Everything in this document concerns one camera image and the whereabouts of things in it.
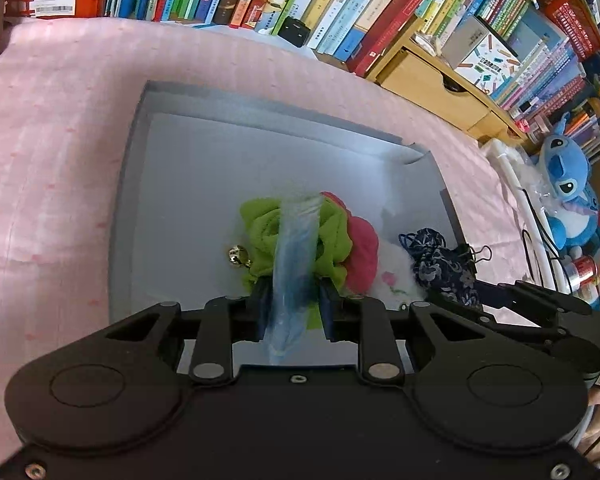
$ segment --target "barcode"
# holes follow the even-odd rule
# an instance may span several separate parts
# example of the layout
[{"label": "barcode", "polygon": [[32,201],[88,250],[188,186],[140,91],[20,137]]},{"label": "barcode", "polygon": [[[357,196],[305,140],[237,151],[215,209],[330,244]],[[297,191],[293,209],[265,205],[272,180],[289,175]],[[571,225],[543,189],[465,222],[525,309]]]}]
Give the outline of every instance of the barcode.
[{"label": "barcode", "polygon": [[36,12],[58,12],[58,10],[74,10],[74,8],[66,5],[59,5],[53,7],[36,7]]}]

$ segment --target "blue plastic bag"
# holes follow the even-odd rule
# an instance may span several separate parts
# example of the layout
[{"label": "blue plastic bag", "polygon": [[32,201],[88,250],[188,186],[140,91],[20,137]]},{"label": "blue plastic bag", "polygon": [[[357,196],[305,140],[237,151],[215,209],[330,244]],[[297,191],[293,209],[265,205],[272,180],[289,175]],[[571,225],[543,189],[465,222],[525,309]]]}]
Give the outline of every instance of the blue plastic bag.
[{"label": "blue plastic bag", "polygon": [[306,329],[315,301],[314,265],[324,197],[283,200],[273,265],[273,297],[264,336],[269,362],[280,364]]}]

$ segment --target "stitch plush toy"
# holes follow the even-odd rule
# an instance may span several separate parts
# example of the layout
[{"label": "stitch plush toy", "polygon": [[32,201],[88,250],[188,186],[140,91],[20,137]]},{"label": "stitch plush toy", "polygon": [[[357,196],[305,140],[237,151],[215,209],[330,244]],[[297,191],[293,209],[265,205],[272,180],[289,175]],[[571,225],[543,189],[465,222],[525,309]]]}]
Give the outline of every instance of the stitch plush toy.
[{"label": "stitch plush toy", "polygon": [[598,199],[587,184],[590,165],[580,146],[565,136],[568,114],[555,125],[554,132],[542,143],[536,168],[562,202],[547,219],[558,249],[585,244],[598,227]]}]

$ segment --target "pink cloth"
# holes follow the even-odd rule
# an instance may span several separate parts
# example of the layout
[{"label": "pink cloth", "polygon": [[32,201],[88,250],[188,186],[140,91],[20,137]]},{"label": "pink cloth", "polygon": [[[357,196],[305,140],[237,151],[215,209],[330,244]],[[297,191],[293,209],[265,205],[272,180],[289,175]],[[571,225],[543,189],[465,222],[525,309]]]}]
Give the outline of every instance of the pink cloth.
[{"label": "pink cloth", "polygon": [[374,282],[378,272],[378,235],[373,226],[364,218],[353,216],[344,202],[333,193],[323,191],[322,194],[331,198],[347,212],[347,234],[353,242],[353,247],[346,260],[342,263],[347,269],[345,285],[355,294],[365,294]]},{"label": "pink cloth", "polygon": [[476,142],[333,66],[208,30],[30,20],[0,56],[0,461],[19,446],[4,387],[24,363],[108,322],[109,227],[147,80],[252,94],[364,124],[434,154],[488,282],[526,272],[513,198]]}]

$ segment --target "white cloth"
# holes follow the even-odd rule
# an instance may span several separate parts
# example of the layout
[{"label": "white cloth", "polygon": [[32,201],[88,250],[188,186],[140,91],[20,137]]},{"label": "white cloth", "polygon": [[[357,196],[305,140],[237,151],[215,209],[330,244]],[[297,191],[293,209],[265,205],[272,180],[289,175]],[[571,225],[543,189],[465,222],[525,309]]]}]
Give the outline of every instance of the white cloth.
[{"label": "white cloth", "polygon": [[416,283],[411,255],[382,238],[378,242],[378,272],[367,295],[382,301],[389,310],[398,310],[403,303],[423,301],[426,293]]}]

